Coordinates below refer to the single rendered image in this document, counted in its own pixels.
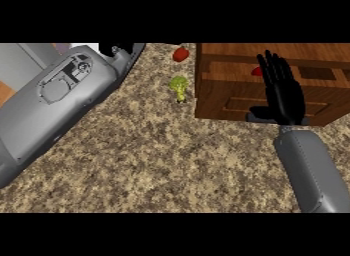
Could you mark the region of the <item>wooden drawer front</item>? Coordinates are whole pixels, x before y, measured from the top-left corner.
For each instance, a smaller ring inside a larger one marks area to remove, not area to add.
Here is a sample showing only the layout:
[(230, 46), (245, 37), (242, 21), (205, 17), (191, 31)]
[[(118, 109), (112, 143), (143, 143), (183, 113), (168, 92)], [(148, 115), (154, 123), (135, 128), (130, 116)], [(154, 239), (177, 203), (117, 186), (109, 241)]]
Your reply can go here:
[[(350, 113), (350, 88), (303, 86), (306, 117), (312, 126), (326, 126)], [(266, 106), (261, 82), (204, 80), (198, 89), (195, 116), (245, 121), (253, 106)]]

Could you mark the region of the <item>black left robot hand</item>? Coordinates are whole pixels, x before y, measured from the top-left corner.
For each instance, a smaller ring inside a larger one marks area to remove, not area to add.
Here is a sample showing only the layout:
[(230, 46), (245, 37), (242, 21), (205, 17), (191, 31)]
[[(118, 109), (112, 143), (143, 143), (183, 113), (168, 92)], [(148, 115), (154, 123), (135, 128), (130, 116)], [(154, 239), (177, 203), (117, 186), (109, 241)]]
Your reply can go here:
[(123, 76), (140, 57), (145, 50), (145, 43), (101, 43), (99, 52), (111, 66)]

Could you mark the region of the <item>green broccoli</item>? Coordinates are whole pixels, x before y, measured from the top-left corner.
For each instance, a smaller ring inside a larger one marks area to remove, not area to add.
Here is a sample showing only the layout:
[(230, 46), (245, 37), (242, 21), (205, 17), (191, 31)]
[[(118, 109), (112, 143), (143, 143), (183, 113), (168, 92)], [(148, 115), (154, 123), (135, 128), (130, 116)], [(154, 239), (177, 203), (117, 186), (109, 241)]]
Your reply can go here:
[(189, 86), (189, 81), (183, 76), (176, 76), (170, 81), (170, 89), (176, 91), (177, 93), (177, 102), (182, 103), (186, 101), (186, 89)]

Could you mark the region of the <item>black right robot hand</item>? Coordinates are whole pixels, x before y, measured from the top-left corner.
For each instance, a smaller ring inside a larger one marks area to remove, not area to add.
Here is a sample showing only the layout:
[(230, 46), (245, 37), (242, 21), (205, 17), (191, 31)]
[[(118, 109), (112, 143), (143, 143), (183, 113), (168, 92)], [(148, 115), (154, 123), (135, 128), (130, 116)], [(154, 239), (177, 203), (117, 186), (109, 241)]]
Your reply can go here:
[(253, 106), (260, 119), (273, 119), (279, 125), (300, 125), (306, 117), (306, 100), (300, 82), (287, 60), (270, 51), (257, 55), (266, 84), (266, 106)]

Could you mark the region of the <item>red can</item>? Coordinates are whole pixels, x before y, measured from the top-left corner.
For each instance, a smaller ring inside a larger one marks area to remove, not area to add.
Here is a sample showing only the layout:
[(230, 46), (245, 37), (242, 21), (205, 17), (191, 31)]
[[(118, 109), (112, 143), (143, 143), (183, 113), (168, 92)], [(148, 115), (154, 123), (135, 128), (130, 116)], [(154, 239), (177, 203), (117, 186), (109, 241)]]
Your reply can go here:
[(173, 60), (182, 62), (189, 57), (189, 50), (180, 47), (173, 53)]

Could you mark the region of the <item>wooden drawer cabinet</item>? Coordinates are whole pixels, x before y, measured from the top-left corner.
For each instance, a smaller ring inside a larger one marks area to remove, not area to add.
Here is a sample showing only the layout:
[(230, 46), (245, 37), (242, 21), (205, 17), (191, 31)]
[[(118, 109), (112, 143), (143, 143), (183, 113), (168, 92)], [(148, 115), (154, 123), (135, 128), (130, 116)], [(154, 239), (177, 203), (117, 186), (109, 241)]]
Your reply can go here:
[(350, 88), (350, 43), (199, 43), (195, 96), (204, 80), (261, 82), (251, 74), (257, 55), (276, 53), (288, 62), (303, 86)]

